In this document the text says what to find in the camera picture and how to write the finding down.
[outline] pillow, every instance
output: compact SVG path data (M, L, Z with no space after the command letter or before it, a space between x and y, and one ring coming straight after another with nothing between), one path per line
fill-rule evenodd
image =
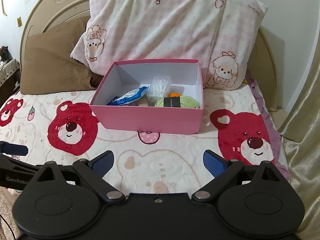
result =
M114 61L199 59L209 67L223 7L215 0L89 0L87 31L71 57L105 75Z
M89 68L70 58L88 19L76 18L27 38L20 80L22 94L94 89L90 82L97 83L99 76L93 77Z
M212 62L204 79L208 88L238 88L247 70L258 29L268 7L257 0L214 0L225 3Z

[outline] purple fabric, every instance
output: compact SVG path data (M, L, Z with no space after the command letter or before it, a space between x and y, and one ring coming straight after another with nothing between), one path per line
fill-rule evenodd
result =
M258 108L261 112L261 116L263 118L264 124L267 128L268 135L270 138L270 145L271 149L275 158L275 166L279 169L279 171L282 173L282 175L289 180L290 178L290 173L287 170L286 167L281 165L279 163L279 156L280 156L280 147L281 145L281 136L278 133L276 129L273 128L272 121L270 119L270 114L264 109L263 107L263 97L255 90L255 87L258 85L257 81L252 79L251 72L250 70L247 70L247 73L245 75L245 78L249 84L249 87L251 89L251 92L256 99Z

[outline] clear plastic container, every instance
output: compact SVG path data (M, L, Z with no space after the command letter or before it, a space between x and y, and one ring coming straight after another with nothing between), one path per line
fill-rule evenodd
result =
M172 80L169 76L154 77L147 92L149 102L156 103L170 93Z

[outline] brown pillow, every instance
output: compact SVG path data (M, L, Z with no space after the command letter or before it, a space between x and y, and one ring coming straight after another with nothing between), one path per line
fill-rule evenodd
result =
M27 38L20 81L22 94L91 90L99 85L101 76L93 75L89 68L70 58L88 19L76 18Z

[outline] yarn ball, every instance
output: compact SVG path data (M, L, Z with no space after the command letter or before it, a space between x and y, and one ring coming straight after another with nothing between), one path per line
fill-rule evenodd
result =
M179 93L171 93L168 97L173 98L173 97L180 97L180 96L182 96L182 95Z
M156 106L163 107L164 98L161 98L156 102ZM180 96L180 107L181 108L200 108L200 104L193 97Z

